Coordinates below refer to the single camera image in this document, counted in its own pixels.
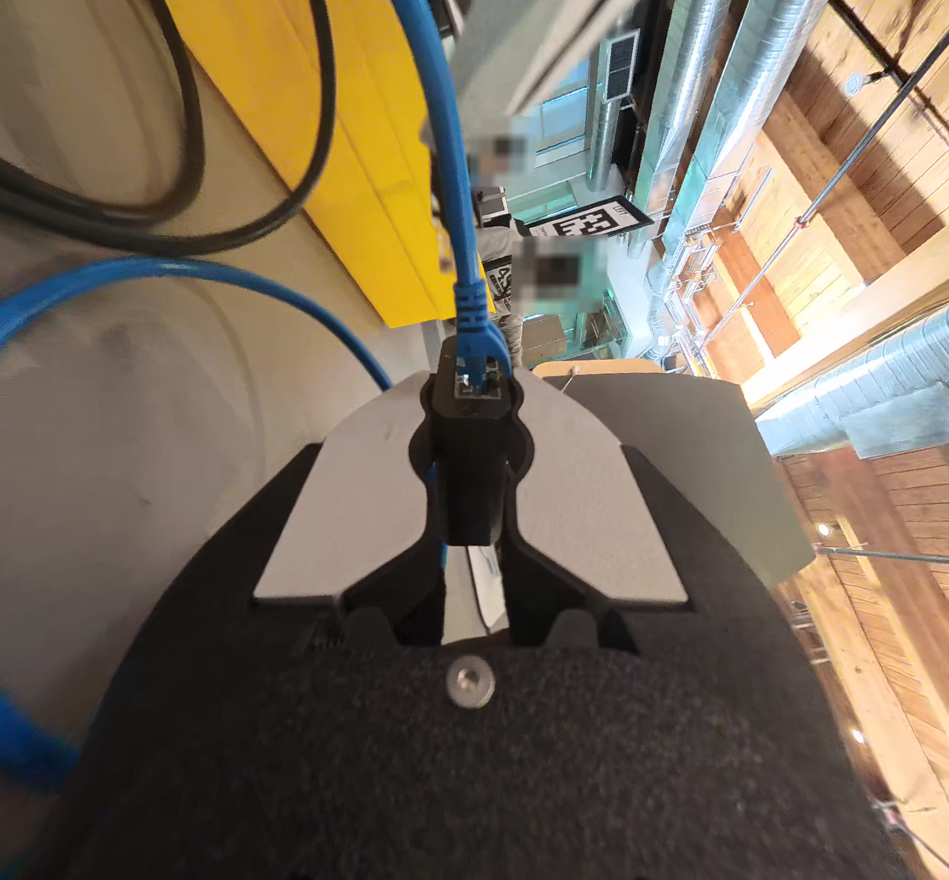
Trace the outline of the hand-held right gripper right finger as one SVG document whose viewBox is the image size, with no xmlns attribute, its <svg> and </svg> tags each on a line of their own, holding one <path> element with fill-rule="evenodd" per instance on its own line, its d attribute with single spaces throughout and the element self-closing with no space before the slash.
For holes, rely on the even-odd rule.
<svg viewBox="0 0 949 880">
<path fill-rule="evenodd" d="M 514 455 L 503 589 L 516 647 L 578 622 L 594 646 L 634 647 L 628 614 L 690 612 L 690 600 L 623 444 L 585 406 L 525 368 L 514 376 Z"/>
</svg>

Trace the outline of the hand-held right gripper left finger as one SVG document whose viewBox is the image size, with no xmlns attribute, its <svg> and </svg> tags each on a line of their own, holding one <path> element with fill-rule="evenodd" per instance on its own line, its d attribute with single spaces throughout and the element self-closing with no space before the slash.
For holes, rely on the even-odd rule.
<svg viewBox="0 0 949 880">
<path fill-rule="evenodd" d="M 344 419 L 322 443 L 255 586 L 261 606 L 378 610 L 397 640 L 438 647 L 446 547 L 433 486 L 411 444 L 429 373 L 414 373 Z"/>
</svg>

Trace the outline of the black ethernet adapter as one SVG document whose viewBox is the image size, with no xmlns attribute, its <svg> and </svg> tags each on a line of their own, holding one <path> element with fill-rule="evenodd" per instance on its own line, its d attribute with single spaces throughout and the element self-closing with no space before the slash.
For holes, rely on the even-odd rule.
<svg viewBox="0 0 949 880">
<path fill-rule="evenodd" d="M 489 546 L 502 532 L 509 466 L 517 450 L 516 409 L 523 396 L 496 364 L 489 365 L 482 392 L 457 367 L 457 336 L 451 335 L 421 396 L 436 527 L 448 546 Z"/>
</svg>

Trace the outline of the yellow plastic bin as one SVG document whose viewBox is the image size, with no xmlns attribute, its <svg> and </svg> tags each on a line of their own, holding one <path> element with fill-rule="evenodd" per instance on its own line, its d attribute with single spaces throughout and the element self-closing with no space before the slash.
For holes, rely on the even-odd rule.
<svg viewBox="0 0 949 880">
<path fill-rule="evenodd" d="M 188 49 L 279 176 L 295 186 L 319 121 L 308 0 L 166 0 Z M 336 64 L 330 154 L 305 212 L 386 326 L 455 316 L 433 217 L 420 77 L 390 0 L 326 0 Z"/>
</svg>

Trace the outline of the black white marker tag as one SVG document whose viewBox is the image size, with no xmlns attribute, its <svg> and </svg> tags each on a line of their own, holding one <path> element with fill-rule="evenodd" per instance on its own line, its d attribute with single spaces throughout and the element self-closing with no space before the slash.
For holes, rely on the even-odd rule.
<svg viewBox="0 0 949 880">
<path fill-rule="evenodd" d="M 635 232 L 652 223 L 652 219 L 628 198 L 614 196 L 550 220 L 531 223 L 527 231 L 534 237 L 609 237 Z"/>
</svg>

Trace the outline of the silver spiral ceiling duct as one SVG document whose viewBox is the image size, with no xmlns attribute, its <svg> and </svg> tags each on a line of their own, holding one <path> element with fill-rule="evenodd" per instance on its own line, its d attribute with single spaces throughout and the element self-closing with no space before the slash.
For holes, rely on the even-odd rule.
<svg viewBox="0 0 949 880">
<path fill-rule="evenodd" d="M 635 187 L 649 215 L 666 208 L 731 1 L 674 0 Z M 827 1 L 748 0 L 663 230 L 666 272 L 714 218 Z"/>
</svg>

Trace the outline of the silver ribbed ventilation duct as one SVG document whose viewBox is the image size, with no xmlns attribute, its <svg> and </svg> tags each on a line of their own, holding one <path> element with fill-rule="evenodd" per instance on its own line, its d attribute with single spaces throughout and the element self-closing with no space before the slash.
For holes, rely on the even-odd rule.
<svg viewBox="0 0 949 880">
<path fill-rule="evenodd" d="M 948 443 L 948 306 L 889 335 L 762 412 L 775 458 L 850 447 L 858 459 Z"/>
</svg>

